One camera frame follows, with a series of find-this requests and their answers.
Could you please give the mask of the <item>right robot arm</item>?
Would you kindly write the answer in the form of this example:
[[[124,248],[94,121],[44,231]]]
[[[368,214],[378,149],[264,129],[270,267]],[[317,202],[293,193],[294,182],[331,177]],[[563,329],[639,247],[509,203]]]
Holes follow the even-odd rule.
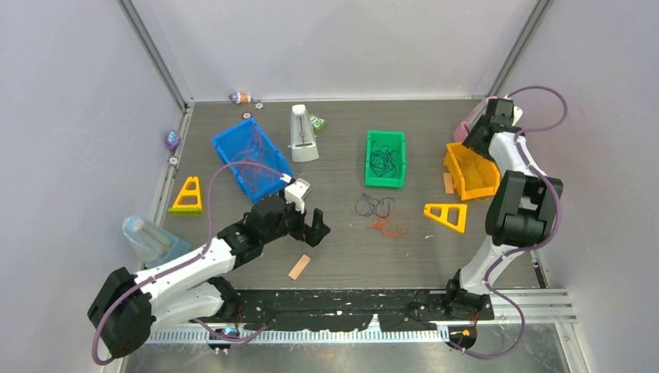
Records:
[[[486,213],[486,238],[472,258],[448,281],[442,306],[451,319],[483,311],[497,278],[523,252],[553,238],[563,182],[546,175],[528,150],[511,99],[484,100],[468,126],[463,145],[493,162],[500,185]]]

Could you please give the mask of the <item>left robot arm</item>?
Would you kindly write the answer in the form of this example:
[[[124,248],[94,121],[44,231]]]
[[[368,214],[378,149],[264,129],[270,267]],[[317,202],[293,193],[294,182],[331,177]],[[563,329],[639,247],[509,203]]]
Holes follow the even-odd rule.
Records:
[[[320,244],[331,231],[323,212],[314,209],[311,224],[305,217],[295,203],[270,195],[199,249],[134,274],[125,267],[111,272],[87,312],[95,328],[93,360],[108,363],[98,355],[100,343],[116,359],[132,354],[153,333],[190,319],[232,320],[239,296],[223,274],[261,256],[265,245],[287,235],[311,247]]]

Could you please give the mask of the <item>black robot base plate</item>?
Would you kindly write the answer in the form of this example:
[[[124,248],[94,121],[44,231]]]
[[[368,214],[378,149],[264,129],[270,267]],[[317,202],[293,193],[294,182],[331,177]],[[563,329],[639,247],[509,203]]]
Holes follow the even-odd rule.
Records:
[[[240,290],[229,308],[229,315],[202,320],[291,332],[362,331],[377,322],[383,332],[399,332],[433,330],[440,322],[471,325],[474,319],[493,319],[487,296],[475,309],[431,289]]]

